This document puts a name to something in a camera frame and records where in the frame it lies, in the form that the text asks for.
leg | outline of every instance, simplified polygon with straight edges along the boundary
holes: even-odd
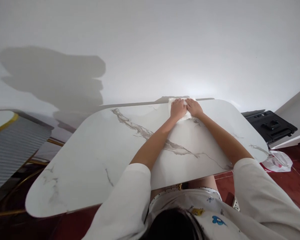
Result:
[[[165,190],[167,189],[170,189],[170,188],[178,188],[180,186],[180,184],[177,184],[177,185],[171,185],[171,186],[168,186],[168,187],[164,187],[164,188],[159,188],[159,189],[155,189],[155,190],[152,190],[151,191],[151,194],[150,194],[150,202],[154,199],[155,196],[157,196],[159,193],[161,192],[164,192]]]
[[[216,180],[214,176],[208,176],[204,178],[199,178],[189,182],[188,188],[198,188],[198,187],[208,187],[218,191]]]

marble table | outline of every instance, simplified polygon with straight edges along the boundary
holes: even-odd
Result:
[[[255,159],[267,158],[267,144],[232,104],[223,100],[199,103]],[[109,108],[88,117],[33,183],[26,198],[27,212],[48,217],[104,202],[135,153],[168,117],[168,104]],[[151,188],[231,168],[203,123],[184,120],[171,131],[153,167]]]

black suitcase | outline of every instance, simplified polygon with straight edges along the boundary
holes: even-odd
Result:
[[[257,130],[269,145],[279,139],[293,134],[298,129],[277,114],[266,111],[246,117],[248,122]]]

forearm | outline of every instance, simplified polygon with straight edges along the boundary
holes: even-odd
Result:
[[[204,113],[198,116],[201,122],[208,128],[224,154],[232,165],[242,158],[253,158],[251,154],[230,133],[220,127]]]
[[[168,135],[178,119],[169,118],[139,149],[130,164],[142,163],[146,165],[150,171],[156,162]]]

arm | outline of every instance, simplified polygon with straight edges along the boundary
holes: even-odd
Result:
[[[83,240],[139,239],[150,201],[150,171],[176,122],[187,108],[177,99],[170,118],[139,149],[108,199],[100,206]]]
[[[171,104],[170,118],[144,143],[130,164],[142,163],[151,171],[161,150],[163,149],[171,129],[177,121],[186,114],[186,112],[187,107],[184,105],[184,100],[176,99]]]
[[[224,154],[235,165],[240,159],[253,158],[251,154],[241,145],[230,133],[220,127],[203,113],[198,102],[193,99],[187,99],[187,109],[192,116],[199,118],[201,122],[208,128]]]
[[[187,109],[209,129],[234,165],[233,178],[240,211],[287,239],[300,239],[300,209],[226,130],[187,99]]]

